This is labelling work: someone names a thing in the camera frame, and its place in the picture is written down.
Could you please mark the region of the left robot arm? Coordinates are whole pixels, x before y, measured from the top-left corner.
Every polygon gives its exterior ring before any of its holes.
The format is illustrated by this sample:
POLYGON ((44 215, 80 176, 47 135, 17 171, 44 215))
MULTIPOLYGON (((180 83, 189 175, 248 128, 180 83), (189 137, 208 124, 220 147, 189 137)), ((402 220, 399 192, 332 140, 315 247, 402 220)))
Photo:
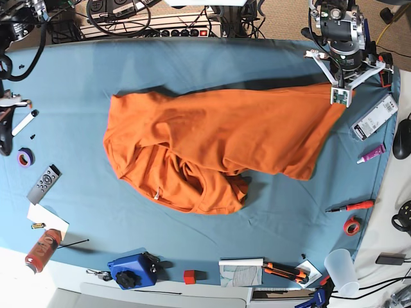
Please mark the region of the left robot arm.
POLYGON ((355 1, 309 1, 308 26, 301 34, 312 40, 324 72, 337 85, 347 85, 367 70, 385 64, 378 73, 381 86, 391 87, 393 58, 390 53, 377 52, 371 40, 367 19, 355 1))

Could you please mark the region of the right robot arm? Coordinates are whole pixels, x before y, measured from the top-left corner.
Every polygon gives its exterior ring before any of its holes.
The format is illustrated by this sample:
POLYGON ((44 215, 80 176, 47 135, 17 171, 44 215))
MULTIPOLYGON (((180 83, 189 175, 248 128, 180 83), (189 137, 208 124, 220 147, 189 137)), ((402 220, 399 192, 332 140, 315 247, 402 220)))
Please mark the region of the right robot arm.
MULTIPOLYGON (((45 1, 1 1, 1 81, 18 82, 26 79, 37 65, 46 46, 47 7, 45 1), (12 74, 13 62, 6 55, 11 43, 27 37, 35 27, 40 27, 40 43, 27 70, 17 76, 12 74)), ((14 95, 1 86, 1 154, 9 156, 13 148, 12 119, 16 108, 31 105, 28 99, 14 95)))

